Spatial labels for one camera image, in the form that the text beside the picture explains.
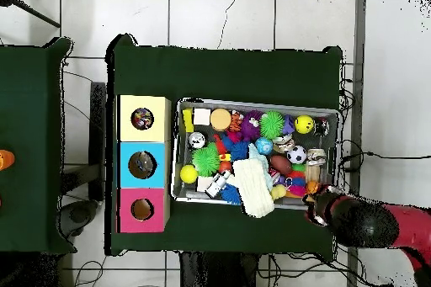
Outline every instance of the white cube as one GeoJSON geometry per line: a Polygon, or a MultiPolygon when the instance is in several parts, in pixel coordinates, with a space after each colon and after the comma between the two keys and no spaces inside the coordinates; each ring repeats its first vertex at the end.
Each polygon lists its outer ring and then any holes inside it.
{"type": "Polygon", "coordinates": [[[194,109],[193,125],[209,125],[210,124],[210,109],[194,109]]]}

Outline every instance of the brown ball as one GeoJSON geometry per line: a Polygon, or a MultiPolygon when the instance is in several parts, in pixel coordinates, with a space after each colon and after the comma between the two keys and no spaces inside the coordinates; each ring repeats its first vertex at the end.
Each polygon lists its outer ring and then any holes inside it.
{"type": "Polygon", "coordinates": [[[292,172],[292,165],[290,164],[290,161],[284,156],[272,156],[271,165],[285,176],[292,172]]]}

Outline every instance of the metal tray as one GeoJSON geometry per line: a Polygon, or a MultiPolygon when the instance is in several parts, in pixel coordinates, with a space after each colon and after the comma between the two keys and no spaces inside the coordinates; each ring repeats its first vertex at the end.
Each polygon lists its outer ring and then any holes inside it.
{"type": "MultiPolygon", "coordinates": [[[[220,195],[215,199],[210,199],[203,192],[196,192],[196,183],[183,183],[179,177],[179,172],[183,165],[191,164],[191,151],[187,147],[189,133],[185,132],[182,110],[187,108],[205,108],[217,109],[224,108],[227,110],[240,111],[246,114],[251,110],[260,110],[263,112],[273,110],[278,111],[282,115],[289,114],[293,117],[307,114],[312,118],[324,117],[329,123],[329,133],[326,136],[314,136],[311,133],[302,135],[296,132],[293,133],[293,138],[297,145],[309,148],[322,148],[327,153],[327,163],[321,166],[321,183],[334,183],[335,176],[338,175],[339,158],[341,155],[341,146],[337,141],[341,139],[341,115],[337,110],[331,109],[314,109],[314,108],[298,108],[283,105],[270,104],[254,104],[240,103],[223,100],[210,100],[201,98],[182,98],[177,102],[175,114],[175,139],[173,143],[173,172],[171,179],[171,195],[177,201],[212,203],[229,205],[225,200],[221,199],[220,195]]],[[[208,136],[208,142],[214,141],[213,135],[219,131],[215,131],[211,126],[196,125],[195,131],[205,133],[208,136]]],[[[299,209],[305,210],[306,207],[301,199],[296,198],[281,198],[275,200],[276,208],[299,209]]]]}

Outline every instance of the green spiky ball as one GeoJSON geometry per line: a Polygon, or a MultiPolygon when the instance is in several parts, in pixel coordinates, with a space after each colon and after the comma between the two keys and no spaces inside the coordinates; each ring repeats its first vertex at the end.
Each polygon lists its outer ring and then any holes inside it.
{"type": "Polygon", "coordinates": [[[285,120],[277,111],[269,111],[260,118],[260,134],[269,140],[281,135],[285,120]]]}
{"type": "Polygon", "coordinates": [[[202,177],[211,177],[220,166],[219,152],[214,142],[193,152],[192,163],[202,177]]]}

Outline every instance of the yellow ball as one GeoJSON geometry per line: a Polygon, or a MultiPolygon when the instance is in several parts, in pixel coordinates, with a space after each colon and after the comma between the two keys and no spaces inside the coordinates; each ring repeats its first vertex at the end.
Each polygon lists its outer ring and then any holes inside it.
{"type": "Polygon", "coordinates": [[[313,130],[314,120],[308,115],[301,115],[295,119],[295,128],[300,134],[307,134],[313,130]]]}
{"type": "Polygon", "coordinates": [[[193,165],[185,165],[181,168],[179,177],[184,183],[194,183],[198,177],[198,171],[193,165]]]}

